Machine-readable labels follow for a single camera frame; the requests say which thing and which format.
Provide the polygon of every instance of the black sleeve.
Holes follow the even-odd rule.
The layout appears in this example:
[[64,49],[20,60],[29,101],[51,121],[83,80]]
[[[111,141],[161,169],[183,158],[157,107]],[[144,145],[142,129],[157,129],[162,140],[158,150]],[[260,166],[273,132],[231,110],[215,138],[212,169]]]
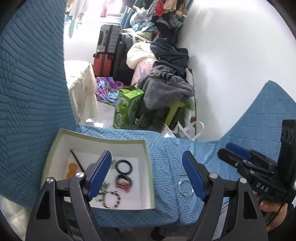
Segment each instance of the black sleeve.
[[268,232],[269,241],[295,241],[296,237],[296,208],[293,204],[288,205],[288,211],[285,220],[277,228]]

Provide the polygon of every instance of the black suitcase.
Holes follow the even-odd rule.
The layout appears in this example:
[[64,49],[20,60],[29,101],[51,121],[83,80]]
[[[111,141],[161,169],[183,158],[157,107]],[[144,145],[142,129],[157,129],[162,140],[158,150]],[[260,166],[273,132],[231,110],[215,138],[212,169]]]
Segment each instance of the black suitcase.
[[119,41],[114,56],[112,76],[115,81],[121,81],[125,86],[129,86],[134,70],[126,64],[126,53],[126,44]]
[[96,47],[97,53],[115,53],[121,29],[120,25],[103,24]]

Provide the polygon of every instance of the white plastic bag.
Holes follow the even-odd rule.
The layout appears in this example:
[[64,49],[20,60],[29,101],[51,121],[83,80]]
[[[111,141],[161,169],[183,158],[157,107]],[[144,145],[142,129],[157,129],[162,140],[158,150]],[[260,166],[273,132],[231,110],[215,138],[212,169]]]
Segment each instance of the white plastic bag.
[[[190,135],[187,133],[187,131],[190,128],[194,128],[193,126],[196,125],[197,123],[201,124],[202,130],[199,133],[197,133],[194,137],[191,138]],[[195,141],[201,135],[204,128],[205,128],[205,125],[201,121],[193,121],[192,123],[190,123],[189,126],[186,126],[185,128],[183,128],[183,126],[180,124],[180,122],[177,122],[177,125],[176,125],[176,127],[174,128],[173,131],[170,130],[167,125],[165,125],[165,127],[162,130],[161,134],[165,138],[167,138],[167,137],[176,137],[176,138],[179,138],[179,139]]]

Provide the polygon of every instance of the human hand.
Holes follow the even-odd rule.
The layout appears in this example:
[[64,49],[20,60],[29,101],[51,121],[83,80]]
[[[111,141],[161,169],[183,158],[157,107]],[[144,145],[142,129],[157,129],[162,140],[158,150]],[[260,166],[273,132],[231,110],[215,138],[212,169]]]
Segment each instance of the human hand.
[[[262,201],[260,203],[260,209],[266,213],[269,212],[277,212],[281,207],[281,203],[275,203],[271,201]],[[285,220],[287,215],[288,204],[285,203],[281,208],[280,212],[277,214],[275,219],[266,227],[267,231],[275,229],[276,227],[280,226],[282,222]]]

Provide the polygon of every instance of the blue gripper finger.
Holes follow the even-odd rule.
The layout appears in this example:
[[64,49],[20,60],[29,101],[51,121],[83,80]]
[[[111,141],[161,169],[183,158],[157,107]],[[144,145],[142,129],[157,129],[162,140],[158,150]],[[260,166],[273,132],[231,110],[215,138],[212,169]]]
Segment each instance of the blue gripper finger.
[[207,182],[207,176],[209,174],[206,167],[199,164],[190,151],[183,153],[182,164],[195,195],[201,198],[202,201],[205,201],[207,197],[205,193],[205,182]]
[[243,159],[249,160],[249,159],[252,158],[252,155],[248,150],[246,150],[246,149],[244,149],[244,148],[242,148],[242,147],[240,147],[238,145],[235,145],[235,144],[233,144],[231,142],[227,143],[225,148],[227,150],[233,152],[234,154],[242,157]]
[[96,197],[100,191],[100,188],[111,166],[111,152],[104,151],[102,155],[99,157],[98,161],[100,161],[100,163],[89,180],[89,188],[87,192],[87,197],[89,200],[92,200],[94,197]]

